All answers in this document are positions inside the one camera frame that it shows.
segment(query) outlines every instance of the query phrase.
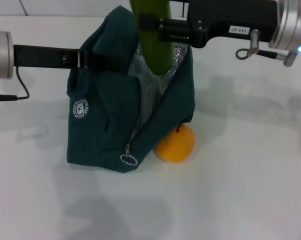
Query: zipper pull ring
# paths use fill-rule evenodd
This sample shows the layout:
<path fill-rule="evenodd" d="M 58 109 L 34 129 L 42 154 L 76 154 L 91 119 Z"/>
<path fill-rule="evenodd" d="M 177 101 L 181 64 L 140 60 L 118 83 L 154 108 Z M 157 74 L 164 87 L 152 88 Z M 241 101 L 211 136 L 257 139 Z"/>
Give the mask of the zipper pull ring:
<path fill-rule="evenodd" d="M 125 145 L 125 152 L 126 152 L 126 154 L 120 155 L 120 157 L 119 157 L 123 163 L 130 165 L 130 166 L 136 166 L 137 164 L 139 164 L 139 161 L 137 161 L 137 159 L 130 154 L 130 144 L 129 143 Z"/>

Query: white table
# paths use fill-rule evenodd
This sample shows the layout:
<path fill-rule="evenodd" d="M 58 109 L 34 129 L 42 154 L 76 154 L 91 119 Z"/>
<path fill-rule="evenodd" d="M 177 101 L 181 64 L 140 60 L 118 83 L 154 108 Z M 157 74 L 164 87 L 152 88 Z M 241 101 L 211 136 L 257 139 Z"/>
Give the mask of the white table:
<path fill-rule="evenodd" d="M 15 44 L 78 48 L 98 17 L 0 17 Z M 301 56 L 291 68 L 216 38 L 196 49 L 196 146 L 120 174 L 66 160 L 68 70 L 21 68 L 0 103 L 0 240 L 301 240 Z M 24 95 L 16 77 L 0 94 Z"/>

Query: orange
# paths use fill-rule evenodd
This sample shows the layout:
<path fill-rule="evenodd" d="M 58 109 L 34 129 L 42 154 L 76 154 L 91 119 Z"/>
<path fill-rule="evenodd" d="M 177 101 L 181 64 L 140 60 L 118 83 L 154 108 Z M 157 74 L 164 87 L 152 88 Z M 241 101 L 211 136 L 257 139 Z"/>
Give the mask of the orange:
<path fill-rule="evenodd" d="M 178 163 L 184 161 L 191 153 L 195 143 L 195 134 L 191 128 L 182 124 L 177 131 L 177 127 L 166 137 L 164 137 L 155 147 L 158 156 L 168 162 Z"/>

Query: label sticker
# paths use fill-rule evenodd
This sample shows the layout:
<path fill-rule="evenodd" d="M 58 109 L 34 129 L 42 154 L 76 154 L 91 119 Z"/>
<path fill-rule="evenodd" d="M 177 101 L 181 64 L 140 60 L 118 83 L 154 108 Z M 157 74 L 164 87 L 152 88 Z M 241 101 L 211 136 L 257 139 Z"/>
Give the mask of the label sticker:
<path fill-rule="evenodd" d="M 243 34 L 248 35 L 250 33 L 251 28 L 250 27 L 244 27 L 244 26 L 230 26 L 229 27 L 229 33 L 231 34 Z"/>

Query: black bracket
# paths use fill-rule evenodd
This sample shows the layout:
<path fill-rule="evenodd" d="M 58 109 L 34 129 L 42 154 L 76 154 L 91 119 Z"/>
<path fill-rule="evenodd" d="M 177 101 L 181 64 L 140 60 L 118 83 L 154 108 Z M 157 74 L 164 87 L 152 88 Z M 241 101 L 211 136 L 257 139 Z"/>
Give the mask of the black bracket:
<path fill-rule="evenodd" d="M 215 37 L 250 39 L 260 31 L 260 41 L 269 43 L 277 27 L 277 2 L 273 0 L 174 0 L 189 2 L 187 20 L 139 15 L 141 31 L 157 31 L 159 41 L 188 43 L 203 48 Z"/>
<path fill-rule="evenodd" d="M 14 45 L 16 67 L 121 71 L 121 61 L 91 51 L 43 46 Z"/>

